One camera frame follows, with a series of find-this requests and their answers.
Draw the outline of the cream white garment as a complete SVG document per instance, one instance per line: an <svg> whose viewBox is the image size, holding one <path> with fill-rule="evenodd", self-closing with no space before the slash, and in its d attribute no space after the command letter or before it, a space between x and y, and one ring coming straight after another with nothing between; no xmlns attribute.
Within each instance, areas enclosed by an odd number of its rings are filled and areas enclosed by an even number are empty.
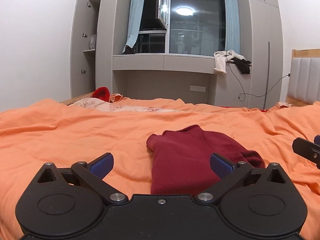
<svg viewBox="0 0 320 240"><path fill-rule="evenodd" d="M215 67L214 74L226 74L226 64L233 58L245 60L246 58L233 50L216 51L214 53Z"/></svg>

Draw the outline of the bright red cloth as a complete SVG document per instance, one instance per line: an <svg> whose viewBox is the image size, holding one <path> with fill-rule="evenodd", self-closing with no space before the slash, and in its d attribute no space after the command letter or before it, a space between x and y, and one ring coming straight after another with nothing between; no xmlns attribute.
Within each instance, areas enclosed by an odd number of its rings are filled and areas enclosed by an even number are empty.
<svg viewBox="0 0 320 240"><path fill-rule="evenodd" d="M109 102L110 101L110 91L107 87L99 87L93 92L91 97L99 99L99 100L103 100L105 102Z"/></svg>

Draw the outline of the white wall socket plate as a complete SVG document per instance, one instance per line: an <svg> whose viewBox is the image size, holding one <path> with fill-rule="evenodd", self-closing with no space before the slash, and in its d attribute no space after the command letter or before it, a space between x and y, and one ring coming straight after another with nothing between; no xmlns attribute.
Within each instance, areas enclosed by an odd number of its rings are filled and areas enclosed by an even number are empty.
<svg viewBox="0 0 320 240"><path fill-rule="evenodd" d="M206 92L206 86L190 85L190 91L205 93Z"/></svg>

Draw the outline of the orange bed sheet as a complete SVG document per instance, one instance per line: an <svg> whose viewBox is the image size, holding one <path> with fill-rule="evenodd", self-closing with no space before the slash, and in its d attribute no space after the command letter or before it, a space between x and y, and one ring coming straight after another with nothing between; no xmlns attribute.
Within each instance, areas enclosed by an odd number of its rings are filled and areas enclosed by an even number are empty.
<svg viewBox="0 0 320 240"><path fill-rule="evenodd" d="M15 207L44 163L69 167L110 152L115 163L106 182L128 196L149 193L148 137L192 125L228 135L266 163L280 163L308 207L302 236L319 239L319 170L292 151L297 137L313 140L319 134L318 102L261 111L129 98L116 103L113 112L46 99L1 113L1 239L22 237Z"/></svg>

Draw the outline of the open window sash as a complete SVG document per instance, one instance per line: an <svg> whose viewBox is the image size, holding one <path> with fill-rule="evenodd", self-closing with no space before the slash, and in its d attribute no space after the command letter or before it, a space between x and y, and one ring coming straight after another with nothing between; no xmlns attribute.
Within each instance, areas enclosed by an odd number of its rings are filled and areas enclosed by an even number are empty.
<svg viewBox="0 0 320 240"><path fill-rule="evenodd" d="M169 6L168 0L156 0L156 20L164 30L168 25Z"/></svg>

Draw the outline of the right light blue curtain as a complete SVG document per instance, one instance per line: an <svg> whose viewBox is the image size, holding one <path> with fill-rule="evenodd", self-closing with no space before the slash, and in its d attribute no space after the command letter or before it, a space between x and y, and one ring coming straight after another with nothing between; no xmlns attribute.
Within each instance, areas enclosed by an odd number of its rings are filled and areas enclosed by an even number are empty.
<svg viewBox="0 0 320 240"><path fill-rule="evenodd" d="M226 40L225 50L240 53L240 17L238 0L225 0Z"/></svg>

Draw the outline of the left light blue curtain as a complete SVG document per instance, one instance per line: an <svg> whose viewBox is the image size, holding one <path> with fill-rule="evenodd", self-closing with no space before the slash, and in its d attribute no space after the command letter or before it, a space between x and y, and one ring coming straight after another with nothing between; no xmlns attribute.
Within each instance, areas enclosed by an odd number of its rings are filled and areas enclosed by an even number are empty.
<svg viewBox="0 0 320 240"><path fill-rule="evenodd" d="M134 54L134 45L136 44L140 23L142 19L144 0L131 0L129 21L127 28L127 40L122 54Z"/></svg>

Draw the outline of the floral pink pillow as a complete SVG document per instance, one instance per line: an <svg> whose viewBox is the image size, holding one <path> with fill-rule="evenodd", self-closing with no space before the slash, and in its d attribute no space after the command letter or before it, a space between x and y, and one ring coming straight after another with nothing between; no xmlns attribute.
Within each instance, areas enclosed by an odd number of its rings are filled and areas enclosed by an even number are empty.
<svg viewBox="0 0 320 240"><path fill-rule="evenodd" d="M111 96L111 101L107 102L94 97L85 97L71 103L70 106L78 106L86 109L96 109L101 112L185 112L179 109L171 99L138 100L123 97L120 94Z"/></svg>

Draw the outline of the light blue curtain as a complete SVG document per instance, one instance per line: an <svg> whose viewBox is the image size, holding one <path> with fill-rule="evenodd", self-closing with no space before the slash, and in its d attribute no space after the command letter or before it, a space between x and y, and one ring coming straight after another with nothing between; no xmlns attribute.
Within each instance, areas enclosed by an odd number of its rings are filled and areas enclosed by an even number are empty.
<svg viewBox="0 0 320 240"><path fill-rule="evenodd" d="M136 44L140 23L142 19L144 0L131 0L129 21L127 28L127 40L122 54L134 54L134 45Z"/></svg>
<svg viewBox="0 0 320 240"><path fill-rule="evenodd" d="M225 0L226 40L225 50L240 53L240 17L238 0Z"/></svg>

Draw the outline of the open grey cabinet door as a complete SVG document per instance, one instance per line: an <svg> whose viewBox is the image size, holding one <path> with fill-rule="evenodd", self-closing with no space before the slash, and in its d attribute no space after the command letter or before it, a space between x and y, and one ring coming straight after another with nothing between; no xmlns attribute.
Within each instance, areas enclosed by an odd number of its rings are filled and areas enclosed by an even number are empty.
<svg viewBox="0 0 320 240"><path fill-rule="evenodd" d="M95 35L101 0L77 0L74 12L70 77L71 96L95 90Z"/></svg>

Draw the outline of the grey wall cabinet unit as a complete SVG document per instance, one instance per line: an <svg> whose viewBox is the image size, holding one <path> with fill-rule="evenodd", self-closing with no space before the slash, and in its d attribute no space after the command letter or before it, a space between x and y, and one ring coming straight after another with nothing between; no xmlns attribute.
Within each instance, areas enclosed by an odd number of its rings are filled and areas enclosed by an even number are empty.
<svg viewBox="0 0 320 240"><path fill-rule="evenodd" d="M283 32L278 0L238 0L242 75L233 60L214 74L225 50L225 0L168 0L167 29L156 20L156 0L144 0L134 54L122 54L131 0L101 0L95 35L95 88L134 99L182 99L216 106L268 109L280 99ZM190 85L206 86L192 92Z"/></svg>

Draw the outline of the dark red knit garment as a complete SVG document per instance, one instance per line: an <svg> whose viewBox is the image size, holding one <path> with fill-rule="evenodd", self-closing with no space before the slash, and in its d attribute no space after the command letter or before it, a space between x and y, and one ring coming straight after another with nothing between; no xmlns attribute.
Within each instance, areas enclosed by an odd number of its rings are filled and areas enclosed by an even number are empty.
<svg viewBox="0 0 320 240"><path fill-rule="evenodd" d="M153 134L146 145L153 152L151 194L194 196L217 183L220 178L210 167L213 153L233 163L245 161L253 167L265 166L257 152L247 150L223 133L204 131L199 125Z"/></svg>

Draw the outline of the black garment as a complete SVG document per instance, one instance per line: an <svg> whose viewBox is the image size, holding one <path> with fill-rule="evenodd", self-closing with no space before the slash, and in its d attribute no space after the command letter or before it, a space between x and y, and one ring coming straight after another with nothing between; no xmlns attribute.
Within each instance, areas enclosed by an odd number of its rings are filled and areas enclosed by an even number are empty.
<svg viewBox="0 0 320 240"><path fill-rule="evenodd" d="M251 62L247 61L246 59L238 59L236 57L233 58L234 64L237 66L238 70L241 72L242 75L244 74L250 74L250 65Z"/></svg>

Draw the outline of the grey padded headboard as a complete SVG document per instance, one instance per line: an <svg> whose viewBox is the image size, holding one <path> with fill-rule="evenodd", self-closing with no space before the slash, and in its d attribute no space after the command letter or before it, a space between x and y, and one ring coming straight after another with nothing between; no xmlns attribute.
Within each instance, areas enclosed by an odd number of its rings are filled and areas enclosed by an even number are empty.
<svg viewBox="0 0 320 240"><path fill-rule="evenodd" d="M306 106L316 101L319 101L319 49L294 49L286 102Z"/></svg>

